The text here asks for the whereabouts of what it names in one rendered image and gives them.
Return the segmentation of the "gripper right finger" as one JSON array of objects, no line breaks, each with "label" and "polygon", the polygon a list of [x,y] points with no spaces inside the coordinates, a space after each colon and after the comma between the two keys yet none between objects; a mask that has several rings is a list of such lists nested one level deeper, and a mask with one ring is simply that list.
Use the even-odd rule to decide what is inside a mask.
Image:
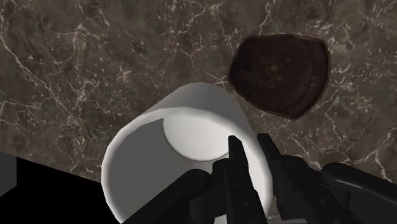
[{"label": "gripper right finger", "polygon": [[284,222],[397,224],[397,184],[338,162],[316,171],[300,157],[281,154],[269,134],[257,140]]}]

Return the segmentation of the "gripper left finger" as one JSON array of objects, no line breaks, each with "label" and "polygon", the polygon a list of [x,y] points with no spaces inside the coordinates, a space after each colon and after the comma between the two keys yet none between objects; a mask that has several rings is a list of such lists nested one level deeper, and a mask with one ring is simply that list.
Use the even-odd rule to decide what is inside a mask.
[{"label": "gripper left finger", "polygon": [[267,224],[237,137],[228,137],[228,152],[211,173],[186,171],[123,224],[214,224],[223,215],[226,224]]}]

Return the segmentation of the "white cup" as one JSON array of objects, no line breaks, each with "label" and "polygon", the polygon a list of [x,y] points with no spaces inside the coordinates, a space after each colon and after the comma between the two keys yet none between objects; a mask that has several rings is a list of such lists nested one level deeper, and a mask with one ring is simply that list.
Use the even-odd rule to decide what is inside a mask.
[{"label": "white cup", "polygon": [[190,169],[211,172],[228,156],[228,137],[243,144],[264,211],[273,197],[268,162],[239,103],[204,82],[179,87],[119,130],[102,162],[101,185],[118,221],[125,221]]}]

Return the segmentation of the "dark brown bowl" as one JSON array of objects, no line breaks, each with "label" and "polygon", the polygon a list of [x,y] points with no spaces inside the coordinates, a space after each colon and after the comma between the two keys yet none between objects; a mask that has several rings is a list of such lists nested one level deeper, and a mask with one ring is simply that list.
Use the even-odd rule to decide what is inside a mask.
[{"label": "dark brown bowl", "polygon": [[296,120],[323,96],[330,80],[327,43],[297,34],[246,37],[228,70],[233,89],[252,106]]}]

